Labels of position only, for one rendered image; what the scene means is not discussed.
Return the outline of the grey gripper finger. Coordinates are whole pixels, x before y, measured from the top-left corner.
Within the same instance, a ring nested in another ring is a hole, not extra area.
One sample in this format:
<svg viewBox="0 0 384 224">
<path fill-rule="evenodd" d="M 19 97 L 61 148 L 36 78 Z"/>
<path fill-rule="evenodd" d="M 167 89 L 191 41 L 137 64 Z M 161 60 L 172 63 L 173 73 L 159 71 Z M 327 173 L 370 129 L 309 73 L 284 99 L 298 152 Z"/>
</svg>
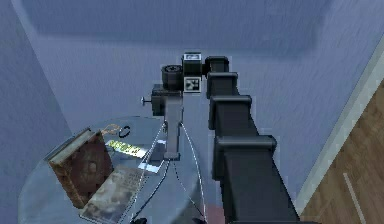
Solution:
<svg viewBox="0 0 384 224">
<path fill-rule="evenodd" d="M 161 126 L 161 128 L 159 129 L 156 137 L 155 137 L 155 140 L 154 140 L 150 150 L 148 151 L 148 153 L 144 157 L 145 158 L 145 165 L 144 165 L 144 168 L 143 168 L 143 171 L 142 171 L 142 175 L 141 175 L 141 178 L 140 178 L 140 184 L 142 183 L 142 180 L 143 180 L 143 178 L 145 176 L 145 172 L 148 171 L 147 170 L 147 166 L 149 165 L 149 160 L 152 157 L 152 154 L 154 152 L 155 146 L 158 143 L 158 137 L 160 136 L 160 132 L 161 131 L 167 132 L 166 129 L 167 129 L 167 122 L 164 121 L 162 126 Z M 169 164 L 170 164 L 170 160 L 168 159 L 167 160 L 166 169 L 164 171 L 164 174 L 163 174 L 162 178 L 160 179 L 160 181 L 158 182 L 158 184 L 156 185 L 156 187 L 154 188 L 152 193 L 148 196 L 146 201 L 143 203 L 143 205 L 140 207 L 140 209 L 134 215 L 132 214 L 131 220 L 130 220 L 130 224 L 147 224 L 147 219 L 146 218 L 139 218 L 138 216 L 144 210 L 144 208 L 148 205 L 148 203 L 152 200 L 152 198 L 154 197 L 154 195 L 157 193 L 158 189 L 160 188 L 160 186 L 164 182 L 164 180 L 165 180 L 165 178 L 167 176 L 167 173 L 168 173 Z"/>
<path fill-rule="evenodd" d="M 192 140 L 188 134 L 188 131 L 187 131 L 184 123 L 181 122 L 180 126 L 182 127 L 182 130 L 183 130 L 185 137 L 188 141 L 188 144 L 189 144 L 189 147 L 191 149 L 192 156 L 193 156 L 195 168 L 197 171 L 197 178 L 198 178 L 198 184 L 199 184 L 199 194 L 200 194 L 201 205 L 202 205 L 202 207 L 198 207 L 197 203 L 192 199 L 192 197 L 191 196 L 188 197 L 190 203 L 194 206 L 194 208 L 200 214 L 199 218 L 194 217 L 192 219 L 192 221 L 194 222 L 194 224 L 208 224 L 207 205 L 205 202 L 204 184 L 203 184 L 203 178 L 202 178 L 202 174 L 201 174 L 201 168 L 200 168 L 200 163 L 198 160 L 197 152 L 195 150 L 195 147 L 193 146 Z"/>
</svg>

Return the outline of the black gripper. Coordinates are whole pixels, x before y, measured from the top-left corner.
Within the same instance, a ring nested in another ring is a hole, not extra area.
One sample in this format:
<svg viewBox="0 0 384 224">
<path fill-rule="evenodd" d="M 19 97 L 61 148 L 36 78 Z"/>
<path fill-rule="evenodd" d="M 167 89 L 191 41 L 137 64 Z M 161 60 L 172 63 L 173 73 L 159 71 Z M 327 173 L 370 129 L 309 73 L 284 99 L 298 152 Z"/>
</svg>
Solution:
<svg viewBox="0 0 384 224">
<path fill-rule="evenodd" d="M 181 65 L 165 65 L 161 69 L 162 83 L 153 86 L 149 100 L 141 98 L 141 104 L 152 105 L 153 116 L 163 116 L 162 130 L 166 134 L 165 160 L 179 160 L 179 136 L 183 119 L 183 94 L 181 91 L 183 68 Z"/>
</svg>

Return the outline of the grey newspaper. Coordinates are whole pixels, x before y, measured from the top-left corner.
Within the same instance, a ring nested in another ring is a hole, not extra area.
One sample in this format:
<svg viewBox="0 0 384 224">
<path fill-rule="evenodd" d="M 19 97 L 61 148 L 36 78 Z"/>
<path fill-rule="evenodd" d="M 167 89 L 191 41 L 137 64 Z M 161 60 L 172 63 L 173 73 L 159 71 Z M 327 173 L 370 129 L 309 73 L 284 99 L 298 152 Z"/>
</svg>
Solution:
<svg viewBox="0 0 384 224">
<path fill-rule="evenodd" d="M 79 211 L 79 217 L 92 224 L 120 224 L 144 183 L 143 169 L 117 166 Z"/>
</svg>

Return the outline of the green yellow flat card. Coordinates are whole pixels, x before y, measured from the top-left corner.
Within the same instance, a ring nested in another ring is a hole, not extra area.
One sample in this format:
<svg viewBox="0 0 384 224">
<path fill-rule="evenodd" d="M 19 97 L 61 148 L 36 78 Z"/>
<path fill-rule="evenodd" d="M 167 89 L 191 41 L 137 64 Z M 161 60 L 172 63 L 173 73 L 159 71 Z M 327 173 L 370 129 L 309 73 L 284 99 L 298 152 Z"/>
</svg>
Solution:
<svg viewBox="0 0 384 224">
<path fill-rule="evenodd" d="M 116 140 L 109 140 L 105 143 L 105 146 L 112 152 L 112 153 L 122 153 L 125 155 L 137 157 L 137 158 L 143 158 L 146 153 L 147 149 L 131 145 L 125 142 L 116 141 Z"/>
</svg>

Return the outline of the brown book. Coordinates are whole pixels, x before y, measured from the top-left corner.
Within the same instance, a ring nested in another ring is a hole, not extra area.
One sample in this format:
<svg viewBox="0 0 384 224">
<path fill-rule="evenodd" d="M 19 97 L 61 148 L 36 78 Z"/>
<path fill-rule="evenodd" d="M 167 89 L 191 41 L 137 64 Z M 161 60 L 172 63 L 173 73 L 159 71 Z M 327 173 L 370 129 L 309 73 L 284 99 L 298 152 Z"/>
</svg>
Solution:
<svg viewBox="0 0 384 224">
<path fill-rule="evenodd" d="M 46 161 L 74 207 L 82 209 L 114 170 L 100 130 L 86 128 Z"/>
</svg>

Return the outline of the round glass table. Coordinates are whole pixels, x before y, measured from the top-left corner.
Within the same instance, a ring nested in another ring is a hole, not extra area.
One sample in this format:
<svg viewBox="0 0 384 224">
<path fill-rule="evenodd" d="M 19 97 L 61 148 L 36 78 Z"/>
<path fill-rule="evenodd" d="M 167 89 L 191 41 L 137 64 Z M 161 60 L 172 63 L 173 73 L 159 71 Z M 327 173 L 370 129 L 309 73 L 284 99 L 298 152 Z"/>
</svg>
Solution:
<svg viewBox="0 0 384 224">
<path fill-rule="evenodd" d="M 131 133 L 125 138 L 107 134 L 104 136 L 105 140 L 121 141 L 149 149 L 163 121 L 159 118 L 127 116 L 102 121 L 92 125 L 90 129 L 93 131 L 102 130 L 108 124 L 129 125 Z M 158 140 L 164 140 L 165 138 L 165 133 L 161 131 Z M 194 143 L 193 146 L 200 163 L 208 216 L 209 192 L 206 190 L 204 180 L 204 165 L 200 162 L 199 150 Z M 192 219 L 200 217 L 200 214 L 188 199 L 191 196 L 197 203 L 197 206 L 202 207 L 197 171 L 191 149 L 182 128 L 180 129 L 179 152 L 180 159 L 170 162 L 164 182 L 138 216 L 139 218 L 146 218 L 147 224 L 194 224 Z M 123 220 L 120 224 L 130 224 L 132 214 L 134 215 L 140 209 L 152 193 L 162 178 L 166 165 L 167 161 L 164 161 L 158 172 L 148 172 L 145 175 L 145 183 L 138 192 L 130 209 L 123 215 Z M 71 200 L 62 188 L 46 158 L 38 163 L 23 186 L 19 196 L 18 223 L 92 224 L 79 217 L 79 210 L 72 205 Z"/>
</svg>

